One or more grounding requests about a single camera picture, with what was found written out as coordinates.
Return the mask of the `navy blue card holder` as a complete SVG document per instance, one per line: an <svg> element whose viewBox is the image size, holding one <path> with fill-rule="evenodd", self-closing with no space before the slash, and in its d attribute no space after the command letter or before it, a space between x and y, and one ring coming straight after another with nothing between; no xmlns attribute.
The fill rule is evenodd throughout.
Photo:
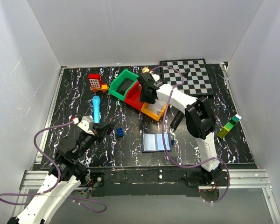
<svg viewBox="0 0 280 224"><path fill-rule="evenodd" d="M166 149L170 152L175 143L168 133L164 134ZM141 150L143 153L164 152L162 133L143 133L141 136Z"/></svg>

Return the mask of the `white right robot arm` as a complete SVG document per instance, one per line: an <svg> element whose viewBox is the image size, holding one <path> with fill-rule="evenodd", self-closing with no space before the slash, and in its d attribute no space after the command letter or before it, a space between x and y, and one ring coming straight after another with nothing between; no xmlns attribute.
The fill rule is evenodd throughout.
<svg viewBox="0 0 280 224"><path fill-rule="evenodd" d="M161 100L185 115L187 130L196 139L200 152L202 177L208 184L214 182L222 169L214 142L215 115L208 99L182 93L148 68L143 69L137 80L142 87L140 101L155 104Z"/></svg>

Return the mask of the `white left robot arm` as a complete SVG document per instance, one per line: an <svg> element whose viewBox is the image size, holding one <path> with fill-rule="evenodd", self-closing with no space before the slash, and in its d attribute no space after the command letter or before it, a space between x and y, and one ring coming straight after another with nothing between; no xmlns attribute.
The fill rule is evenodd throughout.
<svg viewBox="0 0 280 224"><path fill-rule="evenodd" d="M101 143L106 135L111 134L117 119L109 122L95 123L89 116L74 117L70 122L51 128L76 125L80 130L78 139L64 137L56 151L55 159L44 152L43 157L52 163L39 190L24 196L32 197L30 203L25 203L25 209L16 217L9 219L10 224L48 224L57 210L71 198L72 192L80 185L91 181L91 172L79 162L93 143Z"/></svg>

